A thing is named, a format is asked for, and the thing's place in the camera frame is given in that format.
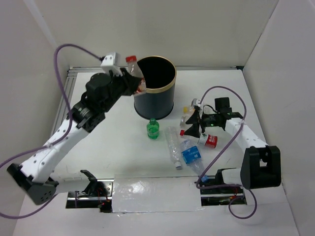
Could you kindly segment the clear jar silver lid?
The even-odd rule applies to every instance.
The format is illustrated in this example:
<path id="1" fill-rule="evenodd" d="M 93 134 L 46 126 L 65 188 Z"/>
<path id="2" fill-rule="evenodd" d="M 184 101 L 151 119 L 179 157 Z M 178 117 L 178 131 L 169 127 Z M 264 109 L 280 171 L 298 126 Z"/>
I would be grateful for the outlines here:
<path id="1" fill-rule="evenodd" d="M 180 126 L 186 126 L 186 122 L 188 121 L 189 118 L 190 116 L 182 116 L 180 120 Z"/>

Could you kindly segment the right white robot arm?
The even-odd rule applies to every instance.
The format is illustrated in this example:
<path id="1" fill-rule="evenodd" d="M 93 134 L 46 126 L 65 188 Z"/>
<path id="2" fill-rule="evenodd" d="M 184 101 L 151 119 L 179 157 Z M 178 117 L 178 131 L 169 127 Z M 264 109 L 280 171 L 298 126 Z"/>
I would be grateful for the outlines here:
<path id="1" fill-rule="evenodd" d="M 281 153 L 277 146 L 270 146 L 246 125 L 244 116 L 233 112 L 229 98 L 216 98 L 214 113 L 206 114 L 198 99 L 191 103 L 192 115 L 184 121 L 189 129 L 180 135 L 197 138 L 198 144 L 215 148 L 216 136 L 206 134 L 207 127 L 220 127 L 227 132 L 241 148 L 244 157 L 240 168 L 219 169 L 215 188 L 221 193 L 231 186 L 239 185 L 247 190 L 278 187 L 281 183 Z"/>

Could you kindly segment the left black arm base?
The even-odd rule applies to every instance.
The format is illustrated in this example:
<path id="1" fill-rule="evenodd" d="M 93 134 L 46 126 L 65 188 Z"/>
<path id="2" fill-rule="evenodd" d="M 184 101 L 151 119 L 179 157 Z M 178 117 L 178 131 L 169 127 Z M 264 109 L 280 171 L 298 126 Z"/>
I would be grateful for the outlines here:
<path id="1" fill-rule="evenodd" d="M 102 213 L 112 213 L 113 179 L 97 179 L 87 170 L 81 170 L 89 184 L 83 191 L 67 194 L 66 209 L 95 208 Z"/>

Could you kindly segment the crushed clear bottle white cap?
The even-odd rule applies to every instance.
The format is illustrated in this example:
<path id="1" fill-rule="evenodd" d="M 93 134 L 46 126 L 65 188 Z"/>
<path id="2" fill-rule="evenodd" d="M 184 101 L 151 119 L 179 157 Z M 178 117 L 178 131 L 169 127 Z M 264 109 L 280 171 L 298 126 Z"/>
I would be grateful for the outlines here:
<path id="1" fill-rule="evenodd" d="M 165 138 L 170 154 L 170 159 L 175 165 L 176 170 L 182 169 L 182 164 L 180 162 L 181 150 L 179 145 L 179 140 L 176 132 L 176 128 L 173 126 L 169 126 L 165 129 Z"/>

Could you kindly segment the clear bottle red white label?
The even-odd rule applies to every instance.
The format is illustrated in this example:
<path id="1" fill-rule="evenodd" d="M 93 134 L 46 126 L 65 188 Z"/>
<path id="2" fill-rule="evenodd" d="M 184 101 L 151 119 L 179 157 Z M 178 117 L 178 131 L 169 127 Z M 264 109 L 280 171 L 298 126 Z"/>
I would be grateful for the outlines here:
<path id="1" fill-rule="evenodd" d="M 130 75 L 141 78 L 141 83 L 137 88 L 137 91 L 134 95 L 142 95 L 146 92 L 146 82 L 144 79 L 144 75 L 137 63 L 137 57 L 135 55 L 126 57 L 126 63 L 128 67 L 128 72 Z"/>

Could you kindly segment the small green plastic bottle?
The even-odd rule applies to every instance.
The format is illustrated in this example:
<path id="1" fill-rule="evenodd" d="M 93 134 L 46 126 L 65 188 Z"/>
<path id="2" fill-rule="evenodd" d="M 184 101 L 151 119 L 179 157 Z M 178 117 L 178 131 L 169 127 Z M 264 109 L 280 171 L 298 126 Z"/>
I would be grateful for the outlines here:
<path id="1" fill-rule="evenodd" d="M 159 137 L 159 123 L 155 118 L 149 120 L 146 128 L 150 139 L 156 140 Z"/>

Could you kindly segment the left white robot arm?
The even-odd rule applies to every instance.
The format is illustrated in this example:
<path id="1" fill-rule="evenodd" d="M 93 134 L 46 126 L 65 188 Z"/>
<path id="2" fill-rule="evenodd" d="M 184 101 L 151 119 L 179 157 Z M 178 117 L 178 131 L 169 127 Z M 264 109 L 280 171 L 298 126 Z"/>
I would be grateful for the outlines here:
<path id="1" fill-rule="evenodd" d="M 41 205 L 58 193 L 81 191 L 92 196 L 97 191 L 97 178 L 87 170 L 69 176 L 54 173 L 59 162 L 82 139 L 105 119 L 121 96 L 133 95 L 142 80 L 126 69 L 121 75 L 97 73 L 86 83 L 86 91 L 68 113 L 58 130 L 39 151 L 21 164 L 10 164 L 7 172 L 30 199 Z"/>

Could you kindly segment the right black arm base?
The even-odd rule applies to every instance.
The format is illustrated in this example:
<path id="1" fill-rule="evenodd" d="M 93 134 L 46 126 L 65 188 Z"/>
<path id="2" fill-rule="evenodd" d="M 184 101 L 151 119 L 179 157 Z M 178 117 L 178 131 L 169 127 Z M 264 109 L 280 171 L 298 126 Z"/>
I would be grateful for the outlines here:
<path id="1" fill-rule="evenodd" d="M 207 176 L 207 180 L 199 183 L 199 188 L 223 184 L 221 171 L 214 176 Z M 235 200 L 233 205 L 245 205 L 246 198 L 241 187 L 219 187 L 212 189 L 200 189 L 201 205 L 205 206 L 225 206 L 229 205 L 231 200 Z"/>

